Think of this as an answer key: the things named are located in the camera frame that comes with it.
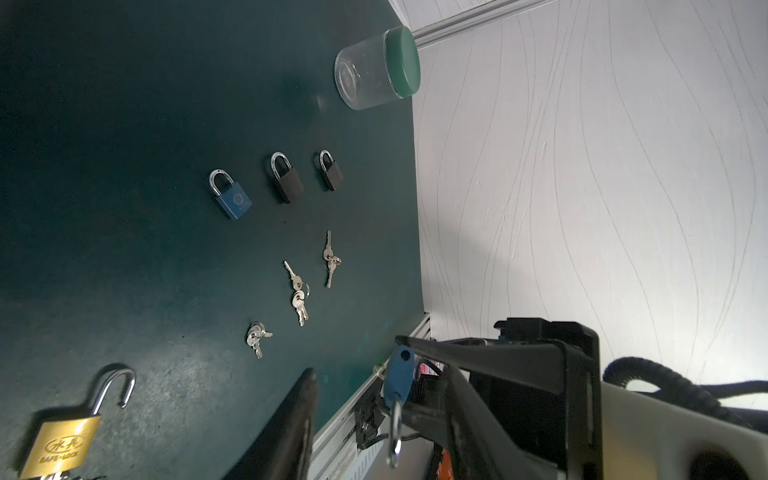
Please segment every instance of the key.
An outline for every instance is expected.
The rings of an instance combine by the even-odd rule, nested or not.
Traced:
[[[331,249],[331,231],[328,230],[328,240],[326,240],[326,249],[323,250],[323,259],[327,262],[331,257],[333,257],[333,250]]]
[[[328,283],[326,284],[327,288],[331,287],[331,281],[333,280],[333,271],[336,269],[336,266],[341,263],[341,259],[339,259],[339,262],[336,262],[336,259],[338,257],[331,257],[330,260],[328,260]]]
[[[310,317],[304,306],[304,298],[304,292],[302,290],[297,290],[291,299],[291,304],[293,305],[293,308],[296,309],[296,314],[299,316],[299,326],[304,326],[304,322]]]
[[[328,262],[328,283],[326,287],[331,287],[331,281],[333,280],[333,271],[337,266],[341,265],[341,259],[333,255],[333,249],[331,248],[331,231],[328,230],[328,240],[326,241],[326,249],[323,250],[323,259]]]
[[[283,261],[283,264],[288,269],[288,273],[290,273],[290,281],[293,283],[293,289],[298,292],[301,290],[301,287],[304,286],[304,282],[301,280],[300,276],[296,275],[293,270],[291,270],[288,262]]]
[[[271,332],[267,332],[266,328],[264,327],[264,324],[261,322],[256,322],[253,325],[250,326],[248,329],[248,335],[245,338],[245,343],[248,344],[251,348],[253,348],[253,351],[256,353],[257,358],[261,358],[263,355],[261,353],[261,345],[259,345],[259,341],[264,338],[268,339],[272,336]]]

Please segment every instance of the white wall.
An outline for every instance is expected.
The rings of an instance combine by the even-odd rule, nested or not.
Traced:
[[[575,320],[604,366],[768,378],[768,2],[555,0],[420,55],[434,336]]]

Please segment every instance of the blue padlock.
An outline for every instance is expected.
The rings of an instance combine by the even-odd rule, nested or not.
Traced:
[[[399,346],[392,352],[384,378],[384,405],[392,408],[394,402],[404,404],[411,394],[416,355],[408,346]]]
[[[214,178],[216,178],[217,175],[224,175],[227,181],[230,182],[230,186],[225,188],[223,192],[219,192],[219,189],[216,188],[216,184],[214,183]],[[219,202],[221,208],[227,212],[227,215],[229,215],[232,220],[237,220],[242,217],[248,211],[250,206],[253,205],[253,202],[251,202],[250,198],[245,194],[240,183],[232,180],[232,177],[220,168],[210,172],[208,183],[210,184],[210,189],[216,194],[216,201]]]

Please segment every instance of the padlock logo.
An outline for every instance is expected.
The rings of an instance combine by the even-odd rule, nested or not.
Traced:
[[[80,435],[67,435],[46,443],[45,449],[50,453],[67,453],[79,449],[84,443],[85,438]]]

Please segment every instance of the jar lid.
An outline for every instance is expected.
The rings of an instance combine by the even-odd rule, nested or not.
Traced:
[[[419,91],[422,69],[416,40],[408,27],[395,27],[386,32],[386,67],[392,87],[400,98],[410,97]]]

